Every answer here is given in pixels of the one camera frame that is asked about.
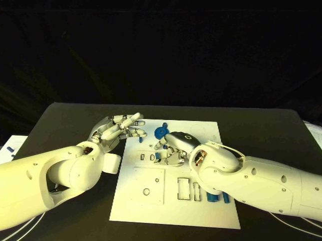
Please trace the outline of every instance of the blue object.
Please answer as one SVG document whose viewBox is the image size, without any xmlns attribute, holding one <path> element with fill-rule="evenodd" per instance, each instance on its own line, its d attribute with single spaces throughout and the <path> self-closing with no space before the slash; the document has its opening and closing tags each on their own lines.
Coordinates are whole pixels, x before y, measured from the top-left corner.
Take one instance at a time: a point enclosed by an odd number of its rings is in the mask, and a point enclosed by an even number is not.
<svg viewBox="0 0 322 241">
<path fill-rule="evenodd" d="M 7 150 L 9 150 L 10 152 L 15 152 L 15 149 L 13 149 L 12 147 L 7 147 Z"/>
<path fill-rule="evenodd" d="M 156 129 L 156 138 L 161 139 L 169 133 L 170 131 L 167 129 L 167 123 L 164 123 L 163 126 Z"/>
<path fill-rule="evenodd" d="M 219 195 L 210 194 L 207 192 L 207 201 L 209 202 L 218 202 L 219 201 Z"/>
<path fill-rule="evenodd" d="M 230 203 L 229 194 L 223 192 L 225 203 Z"/>
</svg>

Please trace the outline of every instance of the white cable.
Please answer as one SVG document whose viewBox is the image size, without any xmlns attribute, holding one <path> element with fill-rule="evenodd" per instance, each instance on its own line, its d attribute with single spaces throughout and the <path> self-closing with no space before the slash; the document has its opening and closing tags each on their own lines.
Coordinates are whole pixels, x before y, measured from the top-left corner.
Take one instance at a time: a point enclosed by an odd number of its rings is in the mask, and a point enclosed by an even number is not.
<svg viewBox="0 0 322 241">
<path fill-rule="evenodd" d="M 320 226 L 315 222 L 313 222 L 310 219 L 301 217 L 307 222 L 310 222 L 314 226 L 322 228 L 322 226 Z"/>
<path fill-rule="evenodd" d="M 35 225 L 33 225 L 33 227 L 30 228 L 30 230 L 27 231 L 27 233 L 33 230 L 33 228 L 36 227 L 36 225 L 39 224 L 39 222 L 40 222 L 40 219 L 39 219 L 39 221 L 35 223 Z"/>
<path fill-rule="evenodd" d="M 29 222 L 25 224 L 25 226 L 3 240 L 7 241 L 22 230 L 23 228 L 29 225 L 29 223 L 33 221 L 35 218 L 29 220 Z"/>
<path fill-rule="evenodd" d="M 288 226 L 294 227 L 294 226 L 292 226 L 291 224 L 288 224 L 282 219 L 279 219 L 279 218 L 275 216 L 274 213 L 271 213 L 271 215 L 272 215 L 284 224 L 287 224 Z M 302 231 L 302 232 L 305 232 L 305 233 L 317 236 L 317 237 L 322 237 L 321 235 L 318 235 L 318 234 L 315 234 L 315 233 L 313 233 L 313 232 L 308 232 L 308 231 L 305 231 L 304 229 L 301 229 L 301 228 L 298 228 L 298 227 L 294 227 L 294 228 L 295 228 L 297 230 L 300 230 L 300 231 Z"/>
<path fill-rule="evenodd" d="M 239 152 L 236 149 L 233 149 L 233 148 L 230 148 L 230 147 L 228 147 L 228 146 L 225 146 L 223 144 L 219 144 L 219 143 L 218 143 L 218 145 L 220 147 L 225 147 L 225 148 L 230 149 L 232 151 L 235 151 L 242 157 L 246 157 L 245 154 L 242 152 Z"/>
</svg>

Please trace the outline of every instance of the table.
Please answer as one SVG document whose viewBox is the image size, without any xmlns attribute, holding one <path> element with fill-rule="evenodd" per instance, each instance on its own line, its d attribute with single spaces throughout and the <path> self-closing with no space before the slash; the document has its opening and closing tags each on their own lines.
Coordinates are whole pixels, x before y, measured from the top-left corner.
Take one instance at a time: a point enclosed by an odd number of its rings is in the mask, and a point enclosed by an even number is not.
<svg viewBox="0 0 322 241">
<path fill-rule="evenodd" d="M 275 160 L 322 175 L 322 151 L 297 112 L 287 109 L 53 103 L 16 159 L 75 146 L 88 139 L 92 127 L 104 117 L 137 112 L 153 119 L 215 121 L 225 145 L 248 156 Z M 124 146 L 122 141 L 112 153 L 122 155 Z M 318 239 L 282 224 L 268 212 L 241 202 L 236 202 L 241 230 L 110 221 L 117 181 L 118 175 L 102 173 L 95 187 L 46 213 L 23 240 Z M 322 235 L 322 230 L 301 218 L 279 217 Z M 17 227 L 2 231 L 0 240 L 15 230 Z"/>
</svg>

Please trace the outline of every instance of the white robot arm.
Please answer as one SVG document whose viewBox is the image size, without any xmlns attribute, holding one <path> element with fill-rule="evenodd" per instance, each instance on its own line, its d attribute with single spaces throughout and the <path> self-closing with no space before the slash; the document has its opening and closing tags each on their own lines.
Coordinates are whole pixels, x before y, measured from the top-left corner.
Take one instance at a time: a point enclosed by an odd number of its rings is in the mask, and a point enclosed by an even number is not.
<svg viewBox="0 0 322 241">
<path fill-rule="evenodd" d="M 121 157 L 108 152 L 121 139 L 147 136 L 144 130 L 130 127 L 144 125 L 140 119 L 140 113 L 107 117 L 94 127 L 88 141 L 0 165 L 0 230 L 89 190 L 102 171 L 117 174 Z"/>
<path fill-rule="evenodd" d="M 322 222 L 321 175 L 275 161 L 246 157 L 235 150 L 241 155 L 236 158 L 223 145 L 212 141 L 202 144 L 183 132 L 167 134 L 154 149 L 163 145 L 169 147 L 170 156 L 156 160 L 156 164 L 182 166 L 189 160 L 192 176 L 209 193 L 226 192 L 238 201 L 265 211 Z"/>
</svg>

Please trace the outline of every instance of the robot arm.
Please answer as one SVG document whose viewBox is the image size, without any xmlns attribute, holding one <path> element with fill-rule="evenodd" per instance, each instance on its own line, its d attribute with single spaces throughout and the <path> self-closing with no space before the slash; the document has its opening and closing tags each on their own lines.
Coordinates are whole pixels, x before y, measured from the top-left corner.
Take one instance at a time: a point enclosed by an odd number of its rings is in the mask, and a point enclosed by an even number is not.
<svg viewBox="0 0 322 241">
<path fill-rule="evenodd" d="M 246 157 L 241 152 L 236 158 L 223 145 L 212 141 L 196 145 L 193 139 L 186 133 L 167 134 L 161 141 L 176 152 L 156 163 L 179 166 L 184 161 L 177 163 L 174 157 L 184 158 L 190 161 L 192 176 L 209 193 L 226 192 L 238 201 L 265 211 L 322 222 L 321 175 L 275 161 Z"/>
<path fill-rule="evenodd" d="M 128 137 L 146 137 L 143 115 L 107 117 L 88 141 L 0 165 L 0 230 L 26 222 L 97 184 L 101 173 L 117 174 L 121 157 L 108 153 Z M 51 191 L 48 183 L 61 188 Z"/>
</svg>

